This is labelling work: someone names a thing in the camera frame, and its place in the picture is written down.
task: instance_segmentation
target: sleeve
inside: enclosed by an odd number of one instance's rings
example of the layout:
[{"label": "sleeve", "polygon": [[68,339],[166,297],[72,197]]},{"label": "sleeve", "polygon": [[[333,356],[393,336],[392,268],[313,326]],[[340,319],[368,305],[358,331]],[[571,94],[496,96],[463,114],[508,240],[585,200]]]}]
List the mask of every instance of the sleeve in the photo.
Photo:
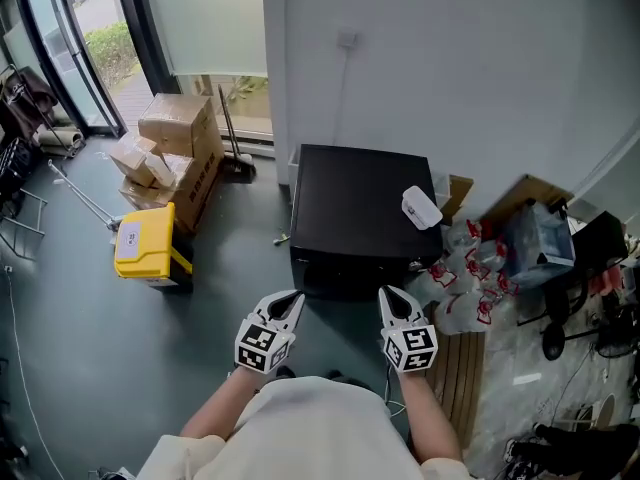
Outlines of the sleeve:
[{"label": "sleeve", "polygon": [[429,459],[420,466],[426,480],[469,480],[467,467],[457,460]]},{"label": "sleeve", "polygon": [[140,470],[138,480],[191,480],[216,458],[225,442],[218,436],[202,439],[162,436]]}]

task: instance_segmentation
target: white shirt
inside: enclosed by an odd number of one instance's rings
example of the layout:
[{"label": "white shirt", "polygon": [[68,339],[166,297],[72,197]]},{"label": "white shirt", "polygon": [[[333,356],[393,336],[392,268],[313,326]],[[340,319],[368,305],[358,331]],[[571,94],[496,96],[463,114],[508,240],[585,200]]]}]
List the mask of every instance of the white shirt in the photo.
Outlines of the white shirt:
[{"label": "white shirt", "polygon": [[319,377],[267,384],[233,436],[163,436],[138,480],[469,480],[450,459],[418,464],[382,399]]}]

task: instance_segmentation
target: door frame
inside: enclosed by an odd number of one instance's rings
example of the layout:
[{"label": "door frame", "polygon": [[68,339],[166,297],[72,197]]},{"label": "door frame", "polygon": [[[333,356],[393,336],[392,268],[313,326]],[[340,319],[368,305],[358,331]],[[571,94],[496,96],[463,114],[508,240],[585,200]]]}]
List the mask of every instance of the door frame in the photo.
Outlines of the door frame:
[{"label": "door frame", "polygon": [[[79,55],[80,58],[82,59],[82,62],[87,68],[86,74],[88,74],[89,77],[91,78],[91,82],[93,82],[93,86],[96,88],[98,95],[100,96],[100,99],[104,102],[104,105],[106,107],[106,112],[110,116],[112,116],[115,121],[115,127],[114,127],[115,129],[112,129],[110,126],[108,128],[112,131],[113,135],[115,135],[116,138],[122,137],[125,133],[127,133],[127,125],[125,124],[124,119],[122,119],[122,116],[118,111],[118,107],[116,107],[115,103],[113,102],[113,99],[111,98],[111,94],[109,93],[108,89],[104,85],[104,82],[102,81],[100,72],[98,71],[98,68],[93,62],[91,55],[89,54],[89,49],[87,47],[87,43],[84,40],[84,36],[82,35],[82,31],[80,30],[80,24],[78,23],[78,20],[76,18],[76,13],[73,11],[71,0],[60,0],[60,2],[62,3],[62,12],[64,12],[67,18],[69,29],[71,31],[71,34],[73,35],[76,45],[78,46],[78,51],[75,53],[72,53],[72,55],[74,57],[76,55]],[[60,31],[63,34],[65,34],[66,31],[64,30],[64,23],[58,22],[58,26],[60,27]],[[96,106],[102,112],[103,109],[102,109],[102,106],[100,105],[100,101],[96,100],[96,97],[95,97],[95,94],[93,93],[91,85],[85,79],[86,74],[80,69],[80,67],[78,67],[78,71],[80,71],[80,76],[83,78],[85,85],[87,86],[87,89],[89,90],[92,97],[94,98]],[[103,114],[103,117],[104,117],[104,120],[107,123],[109,123],[109,119],[107,119],[107,116],[104,116]]]},{"label": "door frame", "polygon": [[178,79],[171,74],[164,58],[149,0],[120,0],[133,46],[138,54],[149,88],[159,92],[181,94]]},{"label": "door frame", "polygon": [[[82,134],[87,138],[92,135],[113,135],[113,132],[109,126],[90,126],[87,123],[86,119],[84,118],[84,116],[78,109],[77,105],[73,101],[71,94],[69,93],[64,83],[62,82],[62,78],[60,78],[60,75],[58,74],[58,71],[56,70],[56,67],[53,64],[53,61],[49,57],[49,53],[47,52],[47,49],[44,45],[44,40],[40,36],[40,31],[35,21],[35,16],[33,14],[31,3],[29,2],[29,0],[16,0],[16,3],[18,4],[18,12],[20,13],[22,23],[27,32],[27,37],[29,38],[31,47],[33,48],[36,54],[38,63],[40,64],[40,69],[42,69],[42,72],[44,73],[45,78],[47,79],[47,81],[49,82],[49,85],[51,86],[51,89],[53,90],[53,93],[58,98],[58,101],[62,105],[62,108],[64,108],[65,112],[68,114],[69,118],[78,127],[80,132],[82,132]],[[55,6],[56,6],[55,1],[52,1],[52,6],[55,12]],[[92,87],[87,83],[86,78],[83,76],[85,75],[85,73],[83,73],[82,70],[80,70],[80,75],[83,78],[83,81],[85,83],[85,86],[87,87],[87,90],[95,99],[95,94],[93,93]],[[101,111],[104,110],[102,109],[101,105],[98,105],[98,109]]]}]

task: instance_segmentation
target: pavement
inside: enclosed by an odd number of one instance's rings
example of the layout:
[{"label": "pavement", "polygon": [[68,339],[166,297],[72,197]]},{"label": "pavement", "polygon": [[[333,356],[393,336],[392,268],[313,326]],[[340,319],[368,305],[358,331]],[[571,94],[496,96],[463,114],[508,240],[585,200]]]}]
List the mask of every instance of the pavement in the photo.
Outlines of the pavement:
[{"label": "pavement", "polygon": [[75,12],[82,35],[124,20],[118,17],[115,0],[87,0]]}]

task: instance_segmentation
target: shrub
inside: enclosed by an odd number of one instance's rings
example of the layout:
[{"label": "shrub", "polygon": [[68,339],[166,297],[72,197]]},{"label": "shrub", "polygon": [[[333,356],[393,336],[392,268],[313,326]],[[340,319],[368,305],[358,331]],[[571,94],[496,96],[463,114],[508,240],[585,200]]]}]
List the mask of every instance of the shrub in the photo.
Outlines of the shrub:
[{"label": "shrub", "polygon": [[138,62],[129,28],[124,21],[92,30],[84,38],[88,43],[89,53],[109,88],[126,78]]}]

